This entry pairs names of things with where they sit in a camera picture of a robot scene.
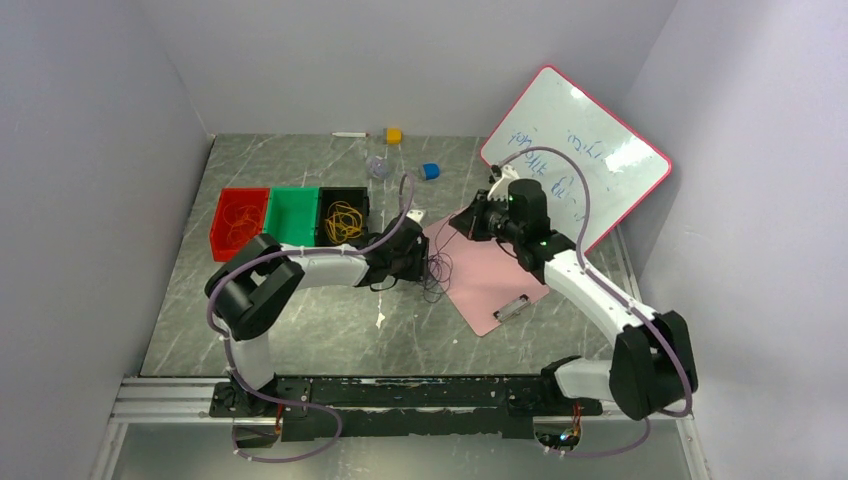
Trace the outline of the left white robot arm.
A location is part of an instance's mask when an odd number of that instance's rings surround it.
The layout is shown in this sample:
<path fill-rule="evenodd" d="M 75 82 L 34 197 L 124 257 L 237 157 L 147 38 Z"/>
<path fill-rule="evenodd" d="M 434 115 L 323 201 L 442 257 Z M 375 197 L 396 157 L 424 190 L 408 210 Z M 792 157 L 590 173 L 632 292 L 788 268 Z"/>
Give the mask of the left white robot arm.
<path fill-rule="evenodd" d="M 424 279 L 428 239 L 420 220 L 419 212 L 400 215 L 361 249 L 295 247 L 261 234 L 219 268 L 204 288 L 206 320 L 224 343 L 242 408 L 261 416 L 275 406 L 269 331 L 296 292 L 327 286 L 375 289 L 387 279 Z"/>

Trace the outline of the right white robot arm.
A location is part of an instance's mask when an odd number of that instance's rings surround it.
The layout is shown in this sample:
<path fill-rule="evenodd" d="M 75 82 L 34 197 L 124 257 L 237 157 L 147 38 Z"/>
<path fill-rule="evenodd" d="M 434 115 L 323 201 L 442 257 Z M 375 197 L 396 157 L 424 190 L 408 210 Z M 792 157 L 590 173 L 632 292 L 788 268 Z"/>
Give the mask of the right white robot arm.
<path fill-rule="evenodd" d="M 548 412 L 565 413 L 577 399 L 613 402 L 633 420 L 672 416 L 677 401 L 678 416 L 691 411 L 698 381 L 685 319 L 637 301 L 591 266 L 552 228 L 538 181 L 513 180 L 500 199 L 481 190 L 449 224 L 470 241 L 509 244 L 523 270 L 570 300 L 612 345 L 609 361 L 573 356 L 544 368 L 539 398 Z"/>

